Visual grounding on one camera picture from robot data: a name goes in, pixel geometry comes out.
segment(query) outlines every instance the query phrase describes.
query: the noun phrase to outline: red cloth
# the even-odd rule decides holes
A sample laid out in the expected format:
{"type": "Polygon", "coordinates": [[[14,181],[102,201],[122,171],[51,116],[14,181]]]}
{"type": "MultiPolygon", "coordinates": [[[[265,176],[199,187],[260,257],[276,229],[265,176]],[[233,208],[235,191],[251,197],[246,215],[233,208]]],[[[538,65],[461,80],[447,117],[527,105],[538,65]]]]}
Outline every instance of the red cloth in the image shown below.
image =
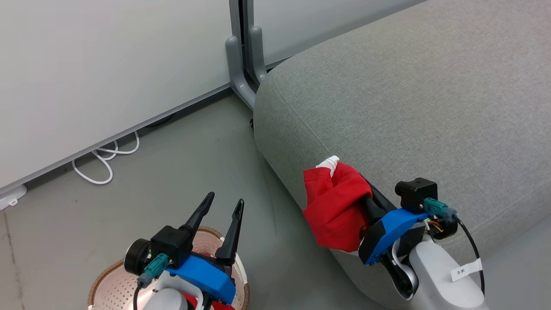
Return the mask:
{"type": "Polygon", "coordinates": [[[303,211],[319,245],[357,251],[368,228],[368,218],[358,200],[373,197],[367,181],[349,165],[338,163],[333,174],[325,167],[304,171],[308,206],[303,211]]]}

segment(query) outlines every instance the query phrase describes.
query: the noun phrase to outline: cable tag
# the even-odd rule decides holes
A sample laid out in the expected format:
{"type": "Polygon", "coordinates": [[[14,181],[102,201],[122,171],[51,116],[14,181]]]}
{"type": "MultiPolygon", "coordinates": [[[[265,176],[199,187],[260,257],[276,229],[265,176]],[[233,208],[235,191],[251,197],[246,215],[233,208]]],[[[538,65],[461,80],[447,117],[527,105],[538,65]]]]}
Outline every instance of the cable tag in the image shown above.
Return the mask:
{"type": "Polygon", "coordinates": [[[459,279],[462,279],[470,275],[473,272],[477,272],[481,270],[482,270],[482,261],[479,258],[472,263],[468,263],[466,265],[453,269],[451,271],[451,280],[455,282],[459,279]]]}

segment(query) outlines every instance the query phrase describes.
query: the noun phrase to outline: cable connector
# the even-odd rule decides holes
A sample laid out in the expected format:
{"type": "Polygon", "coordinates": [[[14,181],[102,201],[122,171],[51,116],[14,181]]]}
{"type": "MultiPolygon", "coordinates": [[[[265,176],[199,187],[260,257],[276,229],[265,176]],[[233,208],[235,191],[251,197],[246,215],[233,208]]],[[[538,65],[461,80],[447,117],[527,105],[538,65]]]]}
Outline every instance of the cable connector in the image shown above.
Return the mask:
{"type": "Polygon", "coordinates": [[[153,282],[153,279],[162,274],[168,266],[169,257],[163,253],[157,255],[138,277],[138,283],[143,283],[142,287],[146,288],[153,282]]]}
{"type": "Polygon", "coordinates": [[[439,215],[448,221],[452,221],[452,216],[457,214],[455,209],[450,208],[447,204],[432,198],[425,198],[424,207],[427,212],[439,215]]]}

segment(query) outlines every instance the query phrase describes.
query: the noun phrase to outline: white partition panel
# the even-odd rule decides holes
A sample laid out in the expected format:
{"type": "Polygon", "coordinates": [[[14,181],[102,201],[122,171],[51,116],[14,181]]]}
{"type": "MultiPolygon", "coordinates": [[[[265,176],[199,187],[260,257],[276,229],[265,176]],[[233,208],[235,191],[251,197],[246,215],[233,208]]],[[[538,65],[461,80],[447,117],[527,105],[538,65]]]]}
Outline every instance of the white partition panel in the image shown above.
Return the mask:
{"type": "Polygon", "coordinates": [[[253,1],[252,19],[262,28],[269,65],[425,0],[247,1],[253,1]]]}
{"type": "Polygon", "coordinates": [[[228,0],[1,1],[0,193],[228,86],[231,35],[228,0]]]}

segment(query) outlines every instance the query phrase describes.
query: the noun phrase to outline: white cable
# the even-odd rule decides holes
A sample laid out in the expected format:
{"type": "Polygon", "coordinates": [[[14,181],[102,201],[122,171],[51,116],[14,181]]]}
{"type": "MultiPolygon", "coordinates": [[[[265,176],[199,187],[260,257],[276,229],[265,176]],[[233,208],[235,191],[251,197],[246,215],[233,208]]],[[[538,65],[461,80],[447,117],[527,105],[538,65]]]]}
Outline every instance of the white cable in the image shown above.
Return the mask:
{"type": "Polygon", "coordinates": [[[75,165],[74,163],[74,159],[72,161],[72,164],[73,164],[73,169],[75,170],[75,172],[78,173],[78,175],[80,175],[81,177],[83,177],[86,181],[89,181],[91,183],[94,183],[94,184],[98,184],[98,185],[103,185],[103,184],[107,184],[109,183],[112,179],[113,179],[113,170],[111,169],[111,166],[107,163],[107,161],[110,161],[112,160],[115,156],[117,156],[117,154],[122,154],[122,155],[128,155],[128,154],[132,154],[134,153],[135,151],[138,150],[139,148],[139,137],[138,137],[138,132],[135,131],[134,132],[135,136],[136,136],[136,147],[131,150],[131,151],[119,151],[118,150],[118,143],[117,143],[117,140],[114,141],[115,143],[115,149],[107,149],[107,148],[97,148],[95,150],[92,151],[92,154],[97,158],[99,159],[104,165],[105,167],[107,168],[107,170],[109,171],[109,177],[107,178],[107,180],[105,181],[96,181],[96,180],[92,180],[90,178],[88,178],[86,175],[84,175],[84,173],[80,172],[80,170],[77,169],[77,165],[75,165]],[[112,153],[111,156],[109,157],[102,157],[98,154],[98,151],[103,151],[103,152],[107,152],[107,153],[112,153]]]}

